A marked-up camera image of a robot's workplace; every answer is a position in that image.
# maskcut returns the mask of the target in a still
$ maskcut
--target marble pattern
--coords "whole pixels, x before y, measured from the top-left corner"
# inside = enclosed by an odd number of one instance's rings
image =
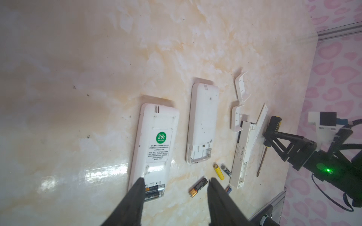
[[[126,193],[140,106],[180,111],[165,196],[143,225],[207,225],[214,162],[231,168],[234,79],[242,70],[256,121],[263,103],[295,133],[317,36],[303,1],[2,1],[0,225],[99,225]],[[191,87],[220,88],[211,159],[185,161]],[[259,138],[247,183],[230,196],[252,213],[282,191],[288,170]],[[226,187],[228,180],[221,184]]]

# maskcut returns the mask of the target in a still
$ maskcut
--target blue battery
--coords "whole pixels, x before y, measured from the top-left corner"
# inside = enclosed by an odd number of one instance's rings
[[[232,191],[232,188],[229,186],[227,186],[227,188],[225,189],[227,194],[230,194],[230,192]]]

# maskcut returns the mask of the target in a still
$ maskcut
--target yellow battery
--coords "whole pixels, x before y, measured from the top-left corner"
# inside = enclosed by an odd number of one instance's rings
[[[214,169],[216,171],[216,174],[219,176],[220,180],[224,180],[225,177],[223,175],[223,172],[221,171],[220,167],[217,164],[214,165]]]

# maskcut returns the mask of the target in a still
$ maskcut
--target long white plastic casing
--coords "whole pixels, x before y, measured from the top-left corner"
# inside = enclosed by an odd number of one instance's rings
[[[144,178],[146,187],[162,184],[166,187],[179,116],[173,107],[142,105],[128,189],[139,177]]]
[[[192,86],[186,161],[195,164],[211,157],[218,113],[219,88],[196,83]]]

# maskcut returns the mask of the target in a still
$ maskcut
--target screwdriver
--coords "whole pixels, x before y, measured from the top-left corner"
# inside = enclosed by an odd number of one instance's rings
[[[267,131],[267,132],[278,132],[281,122],[282,122],[282,118],[281,118],[281,117],[272,116],[272,117],[270,118],[269,125],[268,125],[268,127],[266,128],[266,131]],[[272,144],[271,144],[269,141],[264,140],[264,146],[265,146],[264,154],[263,154],[263,157],[261,158],[261,163],[260,163],[260,166],[259,166],[259,169],[258,169],[258,172],[257,172],[256,176],[259,176],[260,170],[261,170],[261,166],[263,165],[263,162],[264,162],[266,150],[267,150],[268,148],[270,148],[270,147],[272,146]]]

